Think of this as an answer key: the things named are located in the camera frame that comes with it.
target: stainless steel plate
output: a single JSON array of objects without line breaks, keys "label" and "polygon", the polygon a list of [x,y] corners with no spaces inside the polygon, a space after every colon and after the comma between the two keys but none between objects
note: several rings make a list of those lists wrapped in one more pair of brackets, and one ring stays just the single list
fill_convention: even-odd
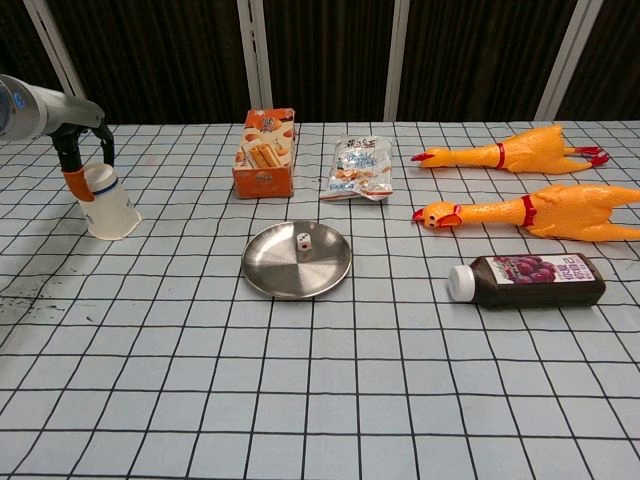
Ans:
[{"label": "stainless steel plate", "polygon": [[[311,250],[299,252],[296,236],[308,233]],[[320,223],[286,222],[256,235],[244,249],[244,275],[277,298],[313,297],[333,288],[351,268],[351,248],[342,235]]]}]

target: grape juice bottle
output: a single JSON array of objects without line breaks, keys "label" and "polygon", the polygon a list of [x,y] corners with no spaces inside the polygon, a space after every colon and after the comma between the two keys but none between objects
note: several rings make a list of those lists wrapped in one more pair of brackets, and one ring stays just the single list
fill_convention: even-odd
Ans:
[{"label": "grape juice bottle", "polygon": [[581,253],[478,257],[449,274],[454,300],[486,308],[590,306],[604,290],[600,272]]}]

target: rubber chicken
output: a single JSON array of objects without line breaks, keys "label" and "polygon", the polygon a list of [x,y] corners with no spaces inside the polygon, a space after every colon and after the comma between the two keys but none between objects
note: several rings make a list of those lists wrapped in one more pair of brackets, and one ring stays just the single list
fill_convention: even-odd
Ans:
[{"label": "rubber chicken", "polygon": [[640,202],[640,190],[604,185],[553,185],[500,203],[432,203],[415,212],[413,220],[434,228],[506,222],[522,226],[539,237],[587,242],[640,240],[640,229],[609,223],[612,208],[634,202]]},{"label": "rubber chicken", "polygon": [[[575,162],[567,155],[591,157]],[[562,126],[534,128],[504,142],[465,150],[430,148],[412,158],[423,168],[474,166],[510,172],[571,173],[602,165],[609,156],[600,147],[565,147]]]}]

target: white paper cup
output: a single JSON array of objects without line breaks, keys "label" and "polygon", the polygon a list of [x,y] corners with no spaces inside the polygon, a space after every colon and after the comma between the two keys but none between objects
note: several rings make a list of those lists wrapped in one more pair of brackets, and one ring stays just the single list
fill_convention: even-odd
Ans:
[{"label": "white paper cup", "polygon": [[101,240],[120,240],[142,220],[111,165],[94,163],[84,167],[84,178],[93,192],[93,202],[78,200],[89,224],[89,233]]}]

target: orange box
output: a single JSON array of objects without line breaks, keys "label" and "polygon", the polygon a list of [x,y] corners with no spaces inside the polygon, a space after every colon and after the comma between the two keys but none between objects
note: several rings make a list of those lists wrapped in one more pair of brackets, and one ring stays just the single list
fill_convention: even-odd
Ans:
[{"label": "orange box", "polygon": [[292,108],[249,110],[233,164],[239,198],[293,195],[295,127]]}]

